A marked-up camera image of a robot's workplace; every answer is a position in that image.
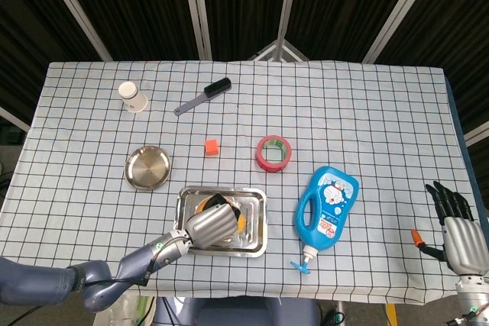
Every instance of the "floor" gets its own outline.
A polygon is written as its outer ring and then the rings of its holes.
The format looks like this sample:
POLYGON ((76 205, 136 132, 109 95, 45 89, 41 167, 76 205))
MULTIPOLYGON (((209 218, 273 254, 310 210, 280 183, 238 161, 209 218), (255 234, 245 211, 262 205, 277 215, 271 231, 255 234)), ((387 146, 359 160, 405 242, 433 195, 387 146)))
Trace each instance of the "floor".
MULTIPOLYGON (((0 146, 0 163, 3 165, 3 173, 8 173, 15 169, 20 152, 20 146, 0 146)), ((321 302, 321 306, 326 313, 333 305, 331 302, 321 302)), ((0 325, 13 321, 28 309, 30 307, 0 305, 0 325)), ((442 326, 448 320, 461 314, 456 296, 440 299, 423 307, 397 305, 396 310, 399 326, 442 326)), ((383 305, 347 303, 345 305, 345 314, 347 326, 360 324, 362 326, 388 325, 383 305)), ((32 324, 36 326, 52 326, 54 324, 91 326, 94 318, 93 314, 88 313, 82 307, 79 295, 73 294, 62 305, 42 308, 23 321, 18 322, 16 326, 32 324)))

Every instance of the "orange cube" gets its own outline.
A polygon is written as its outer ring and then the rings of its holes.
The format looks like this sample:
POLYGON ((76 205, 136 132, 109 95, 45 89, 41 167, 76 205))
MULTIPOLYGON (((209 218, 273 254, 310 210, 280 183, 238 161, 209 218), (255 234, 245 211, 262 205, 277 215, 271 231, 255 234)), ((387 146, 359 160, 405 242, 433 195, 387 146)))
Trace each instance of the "orange cube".
POLYGON ((215 156, 219 154, 219 146, 216 139, 206 140, 206 155, 215 156))

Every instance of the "blue nozzle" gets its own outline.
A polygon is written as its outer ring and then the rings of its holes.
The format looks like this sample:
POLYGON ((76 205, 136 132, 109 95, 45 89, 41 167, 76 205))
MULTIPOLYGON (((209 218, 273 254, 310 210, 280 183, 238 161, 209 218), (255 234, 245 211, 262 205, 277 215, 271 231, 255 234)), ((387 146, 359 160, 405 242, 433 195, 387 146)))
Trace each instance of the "blue nozzle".
POLYGON ((311 270, 307 269, 307 261, 303 261, 300 265, 298 263, 294 263, 290 261, 290 265, 298 269, 302 274, 310 274, 311 270))

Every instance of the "metal plate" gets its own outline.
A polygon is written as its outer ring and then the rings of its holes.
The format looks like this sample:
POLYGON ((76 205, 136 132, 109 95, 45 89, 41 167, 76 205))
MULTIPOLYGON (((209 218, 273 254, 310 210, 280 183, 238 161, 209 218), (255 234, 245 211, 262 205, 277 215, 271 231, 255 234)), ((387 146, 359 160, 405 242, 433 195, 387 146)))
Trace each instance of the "metal plate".
POLYGON ((154 190, 170 176, 171 161, 167 152, 159 147, 136 149, 125 163, 125 178, 140 190, 154 190))
POLYGON ((244 229, 205 250, 191 247, 190 252, 216 256, 259 257, 267 248, 267 197, 261 190, 232 187, 185 187, 178 195, 175 228, 182 230, 186 221, 197 213, 199 205, 217 193, 240 209, 241 215, 244 216, 244 229))

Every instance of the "orange object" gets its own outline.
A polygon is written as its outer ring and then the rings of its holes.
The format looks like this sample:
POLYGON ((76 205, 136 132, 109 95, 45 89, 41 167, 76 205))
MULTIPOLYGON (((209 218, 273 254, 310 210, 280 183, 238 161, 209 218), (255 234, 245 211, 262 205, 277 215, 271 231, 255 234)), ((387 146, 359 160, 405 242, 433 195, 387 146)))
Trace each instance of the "orange object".
POLYGON ((219 146, 216 139, 206 140, 206 155, 215 156, 219 154, 219 146))
POLYGON ((425 241, 421 238, 421 234, 416 229, 411 230, 411 237, 413 238, 414 245, 416 247, 421 246, 422 244, 425 244, 425 241))

